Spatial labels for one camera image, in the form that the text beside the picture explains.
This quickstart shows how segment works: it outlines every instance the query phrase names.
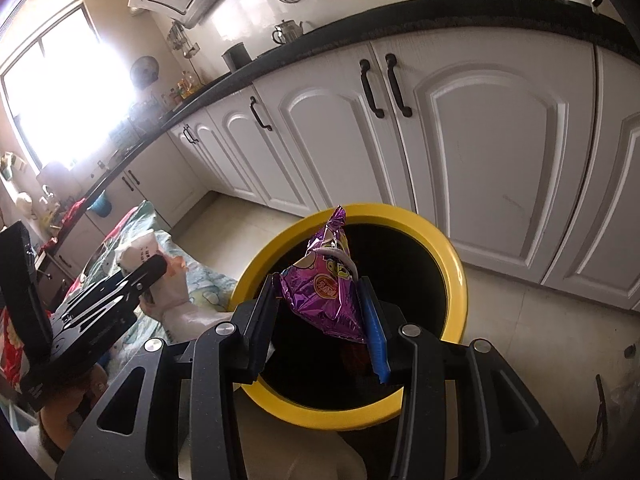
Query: label on snack bag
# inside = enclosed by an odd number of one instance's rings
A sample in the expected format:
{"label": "label on snack bag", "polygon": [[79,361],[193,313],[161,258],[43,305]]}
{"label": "label on snack bag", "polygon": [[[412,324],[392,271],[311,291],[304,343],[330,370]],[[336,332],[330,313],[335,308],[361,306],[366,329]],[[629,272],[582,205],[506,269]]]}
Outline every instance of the label on snack bag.
{"label": "label on snack bag", "polygon": [[314,290],[318,296],[326,300],[335,300],[338,297],[338,283],[327,274],[314,277]]}

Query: cabinet door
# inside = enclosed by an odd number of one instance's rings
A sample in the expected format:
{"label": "cabinet door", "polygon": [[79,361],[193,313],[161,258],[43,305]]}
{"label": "cabinet door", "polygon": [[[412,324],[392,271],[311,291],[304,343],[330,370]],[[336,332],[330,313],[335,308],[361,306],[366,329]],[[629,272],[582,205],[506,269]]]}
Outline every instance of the cabinet door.
{"label": "cabinet door", "polygon": [[218,191],[264,204],[258,190],[242,170],[206,108],[191,115],[186,124],[190,127],[193,139],[202,145],[201,149],[209,159],[209,163],[220,175],[222,187]]}
{"label": "cabinet door", "polygon": [[640,301],[640,67],[598,47],[598,110],[580,200],[544,284],[612,304]]}
{"label": "cabinet door", "polygon": [[52,258],[47,261],[44,272],[46,272],[50,278],[43,275],[38,280],[38,297],[42,302],[42,306],[50,312],[60,306],[60,295],[65,294],[68,288],[73,283],[73,280],[69,279],[68,272],[62,270],[60,260]]}
{"label": "cabinet door", "polygon": [[318,208],[257,96],[253,88],[245,88],[207,107],[207,112],[266,205],[310,215]]}
{"label": "cabinet door", "polygon": [[100,229],[82,215],[62,241],[55,258],[70,276],[76,278],[103,240]]}
{"label": "cabinet door", "polygon": [[[367,105],[360,61],[382,118]],[[254,83],[320,209],[354,202],[413,208],[398,127],[368,44],[323,54]]]}
{"label": "cabinet door", "polygon": [[407,117],[394,104],[418,213],[462,260],[539,283],[588,157],[593,47],[506,28],[421,32],[373,47],[389,93],[395,77],[411,108]]}
{"label": "cabinet door", "polygon": [[122,220],[132,208],[137,207],[145,199],[142,193],[133,185],[130,178],[124,173],[116,177],[105,189],[105,195],[111,202],[111,212],[102,218],[93,211],[87,211],[86,215],[91,222],[100,229],[104,236],[108,235],[118,222]]}
{"label": "cabinet door", "polygon": [[170,226],[207,192],[168,134],[152,142],[124,173]]}
{"label": "cabinet door", "polygon": [[218,172],[211,165],[209,157],[203,152],[200,141],[194,137],[189,120],[174,126],[170,133],[175,147],[178,148],[200,182],[208,189],[227,192],[228,190],[223,186]]}

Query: window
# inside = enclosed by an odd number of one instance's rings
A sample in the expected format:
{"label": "window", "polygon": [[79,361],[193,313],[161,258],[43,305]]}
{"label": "window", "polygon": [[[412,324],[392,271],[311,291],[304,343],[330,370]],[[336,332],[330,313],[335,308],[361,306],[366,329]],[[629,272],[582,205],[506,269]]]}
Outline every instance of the window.
{"label": "window", "polygon": [[32,41],[1,76],[34,163],[71,168],[94,152],[134,99],[129,73],[101,44],[83,6]]}

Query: foil wrapper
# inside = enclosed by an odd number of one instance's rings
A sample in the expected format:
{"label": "foil wrapper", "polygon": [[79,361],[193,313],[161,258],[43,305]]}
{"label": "foil wrapper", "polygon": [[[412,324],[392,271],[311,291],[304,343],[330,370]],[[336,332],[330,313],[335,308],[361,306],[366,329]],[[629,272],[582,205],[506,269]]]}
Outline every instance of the foil wrapper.
{"label": "foil wrapper", "polygon": [[364,343],[353,273],[339,258],[316,252],[331,248],[350,256],[345,218],[344,209],[338,206],[309,240],[305,256],[280,274],[280,282],[294,314],[326,335]]}

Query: black countertop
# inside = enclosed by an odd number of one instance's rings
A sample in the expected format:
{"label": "black countertop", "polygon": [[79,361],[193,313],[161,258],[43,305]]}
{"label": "black countertop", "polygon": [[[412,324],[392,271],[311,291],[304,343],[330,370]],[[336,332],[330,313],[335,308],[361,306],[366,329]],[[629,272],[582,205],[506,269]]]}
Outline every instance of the black countertop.
{"label": "black countertop", "polygon": [[591,7],[565,0],[409,0],[354,14],[270,50],[233,74],[225,74],[164,117],[158,129],[85,195],[91,204],[144,149],[202,107],[249,86],[258,78],[308,57],[385,36],[448,27],[511,27],[542,30],[608,48],[640,64],[640,51],[620,22]]}

